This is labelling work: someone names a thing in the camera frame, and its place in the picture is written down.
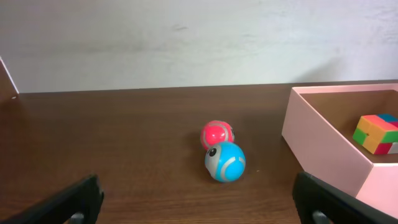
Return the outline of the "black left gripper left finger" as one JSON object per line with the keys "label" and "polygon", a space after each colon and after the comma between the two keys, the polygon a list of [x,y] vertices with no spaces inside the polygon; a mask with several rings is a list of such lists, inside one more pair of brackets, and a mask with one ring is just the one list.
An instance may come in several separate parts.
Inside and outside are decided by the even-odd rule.
{"label": "black left gripper left finger", "polygon": [[1,223],[65,223],[81,215],[80,223],[96,223],[104,200],[97,175],[89,175]]}

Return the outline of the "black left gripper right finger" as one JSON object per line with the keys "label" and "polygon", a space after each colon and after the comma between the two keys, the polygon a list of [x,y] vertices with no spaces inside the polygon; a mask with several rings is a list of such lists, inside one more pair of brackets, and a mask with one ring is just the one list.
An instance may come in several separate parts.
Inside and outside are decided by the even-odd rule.
{"label": "black left gripper right finger", "polygon": [[301,223],[397,224],[396,218],[307,172],[297,174],[292,197]]}

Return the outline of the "blue grey toy ball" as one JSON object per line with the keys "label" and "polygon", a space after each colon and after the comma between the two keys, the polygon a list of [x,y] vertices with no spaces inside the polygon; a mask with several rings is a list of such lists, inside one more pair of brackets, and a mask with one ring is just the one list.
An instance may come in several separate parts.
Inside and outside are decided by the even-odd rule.
{"label": "blue grey toy ball", "polygon": [[243,150],[233,142],[219,142],[207,150],[205,167],[212,178],[219,182],[238,180],[246,167]]}

